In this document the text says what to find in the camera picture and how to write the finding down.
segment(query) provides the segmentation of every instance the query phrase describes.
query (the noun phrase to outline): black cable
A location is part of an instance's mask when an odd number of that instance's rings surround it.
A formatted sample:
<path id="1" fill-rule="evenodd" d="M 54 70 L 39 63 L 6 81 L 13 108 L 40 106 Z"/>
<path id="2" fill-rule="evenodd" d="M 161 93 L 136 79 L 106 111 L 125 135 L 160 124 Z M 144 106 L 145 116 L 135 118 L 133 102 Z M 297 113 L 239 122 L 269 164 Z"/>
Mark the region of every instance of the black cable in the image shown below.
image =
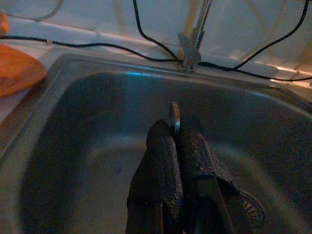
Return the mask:
<path id="1" fill-rule="evenodd" d="M 169 54 L 172 55 L 172 57 L 174 59 L 157 59 L 157 58 L 151 58 L 148 56 L 145 56 L 143 54 L 140 54 L 139 52 L 136 52 L 134 50 L 128 49 L 126 47 L 123 46 L 119 46 L 119 45 L 114 45 L 114 44 L 109 44 L 109 43 L 89 43 L 89 44 L 70 44 L 70 43 L 64 43 L 64 42 L 59 42 L 59 41 L 48 41 L 46 39 L 40 39 L 40 38 L 34 38 L 34 37 L 21 37 L 21 36 L 4 36 L 1 39 L 20 39 L 20 40 L 35 40 L 35 41 L 41 41 L 41 42 L 50 42 L 52 44 L 56 44 L 56 45 L 61 45 L 61 46 L 68 46 L 68 47 L 75 47 L 75 48 L 82 48 L 82 47 L 92 47 L 92 46 L 108 46 L 108 47 L 114 47 L 114 48 L 118 48 L 118 49 L 122 49 L 128 52 L 131 52 L 135 55 L 138 55 L 142 58 L 145 58 L 149 61 L 155 61 L 155 62 L 178 62 L 181 63 L 182 60 L 179 60 L 177 58 L 177 56 L 165 45 L 163 45 L 162 43 L 156 41 L 153 38 L 148 37 L 147 35 L 144 34 L 142 28 L 141 28 L 141 23 L 140 23 L 140 19 L 139 19 L 139 14 L 138 14 L 138 9 L 137 9 L 137 1 L 133 0 L 133 5 L 134 5 L 134 9 L 135 9 L 135 15 L 136 15 L 136 24 L 137 24 L 137 28 L 140 32 L 140 34 L 146 38 L 149 41 L 154 42 L 155 44 L 161 46 L 162 48 L 164 48 Z M 303 81 L 303 80 L 309 80 L 312 79 L 312 77 L 306 77 L 306 78 L 300 78 L 300 79 L 280 79 L 280 78 L 272 78 L 272 77 L 267 77 L 267 76 L 263 76 L 263 75 L 259 75 L 259 74 L 255 74 L 255 73 L 251 73 L 251 72 L 246 72 L 246 71 L 242 71 L 239 70 L 238 68 L 245 65 L 248 61 L 250 61 L 252 58 L 254 58 L 255 56 L 257 56 L 259 53 L 261 53 L 262 51 L 266 50 L 267 48 L 269 48 L 270 46 L 277 44 L 279 42 L 281 42 L 282 40 L 286 39 L 287 37 L 291 36 L 294 32 L 296 32 L 298 30 L 298 28 L 301 26 L 301 24 L 303 23 L 303 20 L 307 14 L 307 9 L 308 9 L 308 5 L 309 5 L 309 0 L 305 1 L 305 5 L 304 5 L 304 9 L 301 15 L 301 18 L 298 22 L 298 24 L 296 25 L 296 27 L 289 32 L 287 35 L 281 37 L 278 40 L 275 40 L 274 42 L 268 44 L 267 46 L 263 47 L 262 49 L 258 50 L 256 53 L 254 53 L 252 56 L 250 56 L 248 59 L 246 59 L 243 63 L 241 63 L 240 65 L 234 67 L 234 68 L 230 68 L 230 67 L 225 67 L 225 66 L 221 66 L 221 65 L 217 65 L 214 63 L 210 63 L 210 62 L 200 62 L 199 66 L 203 66 L 203 67 L 211 67 L 211 68 L 215 68 L 215 69 L 219 69 L 219 70 L 223 70 L 223 71 L 235 71 L 235 72 L 239 72 L 239 73 L 244 73 L 247 74 L 249 76 L 253 76 L 253 77 L 258 77 L 258 78 L 263 78 L 263 79 L 274 79 L 274 80 L 279 80 L 279 81 L 289 81 L 289 82 L 293 82 L 293 81 Z"/>
<path id="2" fill-rule="evenodd" d="M 202 67 L 211 67 L 211 68 L 219 69 L 219 70 L 226 71 L 226 72 L 239 72 L 239 73 L 244 73 L 244 74 L 247 74 L 247 75 L 252 76 L 252 77 L 258 77 L 258 78 L 268 79 L 268 80 L 274 79 L 274 80 L 279 80 L 279 81 L 293 82 L 293 81 L 304 81 L 304 80 L 312 79 L 312 77 L 305 77 L 305 78 L 300 78 L 300 79 L 280 79 L 280 78 L 273 78 L 273 77 L 267 77 L 267 76 L 255 74 L 255 73 L 252 73 L 252 72 L 245 72 L 245 71 L 239 70 L 239 69 L 232 70 L 231 67 L 224 67 L 224 66 L 220 66 L 220 65 L 217 65 L 217 64 L 214 64 L 214 63 L 210 63 L 210 62 L 200 62 L 198 65 L 199 65 L 199 66 L 202 66 Z"/>
<path id="3" fill-rule="evenodd" d="M 308 6 L 309 6 L 309 1 L 310 0 L 305 0 L 305 4 L 304 4 L 304 7 L 303 7 L 303 11 L 302 11 L 302 15 L 301 15 L 301 18 L 298 22 L 298 24 L 296 25 L 296 27 L 294 29 L 292 29 L 288 34 L 286 34 L 285 36 L 271 42 L 270 44 L 264 46 L 263 48 L 261 48 L 260 50 L 258 50 L 257 52 L 255 52 L 253 55 L 251 55 L 248 59 L 246 59 L 245 61 L 243 61 L 241 64 L 237 65 L 236 67 L 233 68 L 233 70 L 237 70 L 238 68 L 244 66 L 247 62 L 249 62 L 250 60 L 252 60 L 254 57 L 256 57 L 258 54 L 260 54 L 261 52 L 263 52 L 264 50 L 268 49 L 269 47 L 285 40 L 286 38 L 290 37 L 292 34 L 294 34 L 298 29 L 299 27 L 302 25 L 303 23 L 303 20 L 304 18 L 306 17 L 307 15 L 307 10 L 308 10 Z"/>
<path id="4" fill-rule="evenodd" d="M 243 65 L 245 65 L 247 62 L 249 62 L 250 60 L 252 60 L 255 56 L 257 56 L 258 54 L 260 54 L 261 52 L 263 52 L 264 50 L 266 50 L 267 48 L 271 47 L 272 45 L 275 45 L 283 40 L 285 40 L 286 38 L 290 37 L 292 34 L 294 34 L 302 25 L 306 15 L 307 15 L 307 10 L 308 10 L 308 6 L 309 6 L 309 0 L 305 0 L 305 4 L 303 7 L 303 11 L 302 11 L 302 15 L 301 18 L 298 22 L 298 24 L 296 25 L 296 27 L 294 29 L 292 29 L 288 34 L 286 34 L 285 36 L 271 42 L 270 44 L 264 46 L 263 48 L 261 48 L 260 50 L 258 50 L 257 52 L 255 52 L 253 55 L 251 55 L 248 59 L 246 59 L 245 61 L 243 61 L 241 64 L 237 65 L 234 68 L 230 68 L 230 67 L 225 67 L 225 66 L 221 66 L 221 65 L 217 65 L 214 63 L 210 63 L 210 62 L 200 62 L 199 65 L 200 66 L 204 66 L 204 67 L 211 67 L 211 68 L 216 68 L 216 69 L 220 69 L 223 71 L 234 71 L 234 72 L 239 72 L 239 73 L 244 73 L 247 74 L 249 76 L 253 76 L 253 77 L 258 77 L 258 78 L 263 78 L 263 79 L 274 79 L 274 80 L 279 80 L 279 81 L 289 81 L 289 82 L 293 82 L 293 81 L 303 81 L 303 80 L 309 80 L 312 79 L 312 77 L 306 77 L 306 78 L 300 78 L 300 79 L 279 79 L 279 78 L 272 78 L 272 77 L 267 77 L 267 76 L 263 76 L 263 75 L 259 75 L 259 74 L 255 74 L 252 72 L 246 72 L 243 70 L 239 70 L 240 67 L 242 67 Z"/>
<path id="5" fill-rule="evenodd" d="M 140 56 L 142 58 L 145 58 L 145 59 L 147 59 L 149 61 L 153 61 L 153 62 L 176 62 L 175 59 L 151 58 L 151 57 L 145 56 L 145 55 L 143 55 L 137 51 L 134 51 L 132 49 L 129 49 L 129 48 L 126 48 L 126 47 L 123 47 L 120 45 L 109 44 L 109 43 L 71 44 L 71 43 L 65 43 L 65 42 L 60 42 L 60 41 L 55 41 L 55 40 L 47 40 L 47 39 L 35 38 L 35 37 L 22 37 L 22 36 L 4 36 L 0 39 L 34 40 L 34 41 L 41 41 L 41 42 L 46 42 L 46 43 L 52 43 L 55 45 L 74 47 L 74 48 L 93 47 L 93 46 L 107 46 L 107 47 L 113 47 L 113 48 L 118 48 L 121 50 L 128 51 L 130 53 L 133 53 L 137 56 Z"/>
<path id="6" fill-rule="evenodd" d="M 92 47 L 92 46 L 108 46 L 108 47 L 114 47 L 114 48 L 118 48 L 118 49 L 122 49 L 128 52 L 131 52 L 135 55 L 138 55 L 142 58 L 145 58 L 149 61 L 154 61 L 154 62 L 176 62 L 175 59 L 157 59 L 157 58 L 151 58 L 148 56 L 145 56 L 143 54 L 140 54 L 139 52 L 136 52 L 134 50 L 128 49 L 126 47 L 123 46 L 119 46 L 119 45 L 114 45 L 114 44 L 108 44 L 108 43 L 89 43 L 89 44 L 70 44 L 70 43 L 64 43 L 64 42 L 59 42 L 59 41 L 49 41 L 47 39 L 41 39 L 41 38 L 34 38 L 34 37 L 22 37 L 22 36 L 4 36 L 0 39 L 13 39 L 13 40 L 33 40 L 33 41 L 41 41 L 41 42 L 46 42 L 46 43 L 52 43 L 55 45 L 61 45 L 61 46 L 67 46 L 67 47 L 74 47 L 74 48 L 83 48 L 83 47 Z M 198 64 L 199 66 L 203 66 L 203 67 L 211 67 L 211 68 L 215 68 L 215 69 L 219 69 L 219 70 L 223 70 L 223 71 L 232 71 L 230 67 L 224 67 L 224 66 L 220 66 L 217 64 L 213 64 L 210 62 L 200 62 Z M 275 80 L 280 80 L 280 81 L 302 81 L 302 80 L 309 80 L 312 79 L 312 77 L 307 77 L 307 78 L 301 78 L 301 79 L 279 79 L 279 78 L 272 78 L 272 77 L 266 77 L 266 76 L 262 76 L 262 75 L 258 75 L 258 74 L 254 74 L 251 72 L 245 72 L 242 70 L 235 70 L 235 72 L 239 72 L 239 73 L 244 73 L 253 77 L 258 77 L 258 78 L 264 78 L 264 79 L 275 79 Z"/>
<path id="7" fill-rule="evenodd" d="M 136 25 L 137 25 L 137 29 L 140 32 L 141 36 L 144 37 L 145 39 L 155 43 L 156 45 L 162 47 L 163 49 L 165 49 L 174 59 L 176 62 L 179 62 L 180 60 L 178 59 L 178 57 L 164 44 L 160 43 L 159 41 L 147 36 L 141 27 L 141 22 L 140 22 L 140 17 L 139 17 L 139 13 L 138 13 L 138 9 L 137 9 L 137 0 L 133 0 L 133 7 L 135 9 L 135 15 L 136 15 Z"/>

